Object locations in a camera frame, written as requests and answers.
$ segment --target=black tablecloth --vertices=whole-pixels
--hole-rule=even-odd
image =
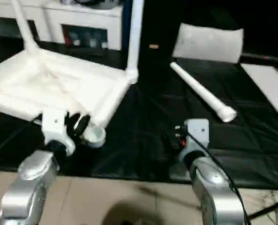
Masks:
[[[63,45],[41,46],[116,68],[125,65],[120,52],[90,56],[82,49]],[[0,39],[0,62],[21,49],[21,41]],[[169,178],[172,156],[162,135],[185,119],[206,118],[210,123],[209,148],[238,187],[278,189],[278,113],[266,97],[240,65],[185,59],[178,59],[178,63],[233,107],[238,117],[223,123],[168,63],[146,58],[140,63],[139,82],[130,87],[106,129],[106,144],[99,150],[77,148],[60,174],[175,182]],[[25,125],[26,121],[0,113],[0,143]],[[39,126],[24,129],[0,150],[0,170],[15,171],[42,141]]]

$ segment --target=black cable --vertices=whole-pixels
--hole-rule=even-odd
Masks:
[[[38,116],[36,116],[34,119],[32,119],[31,121],[29,121],[27,123],[26,126],[21,127],[19,129],[17,129],[16,131],[14,131],[5,141],[3,141],[0,144],[0,150],[7,144],[9,143],[13,138],[15,138],[18,134],[20,134],[24,129],[28,128],[34,121],[42,119],[42,114],[40,113]]]
[[[251,225],[251,221],[249,220],[249,217],[247,216],[247,211],[244,207],[244,204],[243,204],[243,200],[242,200],[242,197],[241,197],[241,194],[238,190],[238,188],[235,186],[235,183],[233,181],[233,179],[230,177],[230,175],[225,171],[225,169],[223,168],[223,166],[221,165],[221,163],[212,155],[212,153],[209,152],[209,149],[206,148],[204,145],[202,145],[202,143],[200,143],[192,134],[190,134],[188,132],[188,130],[186,131],[187,135],[189,135],[203,150],[205,150],[210,158],[218,165],[218,167],[220,167],[222,169],[222,171],[225,173],[225,175],[227,176],[227,178],[229,179],[229,182],[230,182],[230,187],[233,189],[233,191],[235,192],[235,194],[238,196],[240,202],[241,202],[241,205],[242,205],[242,208],[243,208],[243,213],[244,213],[244,217],[245,217],[245,222],[247,225]]]

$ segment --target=tiled floor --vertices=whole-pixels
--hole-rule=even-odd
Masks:
[[[15,177],[0,172],[0,200]],[[240,192],[248,213],[274,202],[270,191]],[[49,189],[40,225],[120,225],[140,218],[157,225],[202,224],[199,203],[188,185],[58,177]],[[252,223],[274,224],[267,216]]]

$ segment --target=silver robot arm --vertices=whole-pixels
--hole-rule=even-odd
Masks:
[[[27,157],[18,168],[18,177],[1,200],[1,225],[37,225],[43,213],[47,192],[59,171],[59,162],[75,150],[75,142],[67,134],[66,111],[45,110],[42,132],[45,147]],[[90,120],[85,118],[86,127]],[[78,135],[85,128],[78,129]]]
[[[1,225],[36,225],[59,166],[52,152],[35,151],[19,166],[18,178],[1,200]]]
[[[244,208],[239,197],[230,187],[228,176],[195,140],[186,135],[188,132],[207,147],[208,120],[185,121],[183,134],[180,134],[185,138],[183,142],[185,145],[179,154],[179,160],[187,167],[193,191],[201,204],[203,224],[244,225]]]

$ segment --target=white pole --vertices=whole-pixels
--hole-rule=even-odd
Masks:
[[[129,54],[126,68],[126,72],[131,77],[132,83],[136,83],[138,79],[138,58],[140,49],[143,6],[144,0],[133,0],[131,12]]]
[[[38,45],[33,39],[19,0],[12,0],[12,6],[16,14],[17,24],[24,41],[25,49],[30,53],[37,54]]]
[[[237,112],[216,98],[210,91],[202,86],[190,74],[183,70],[177,63],[172,62],[170,67],[217,113],[223,122],[232,121]]]

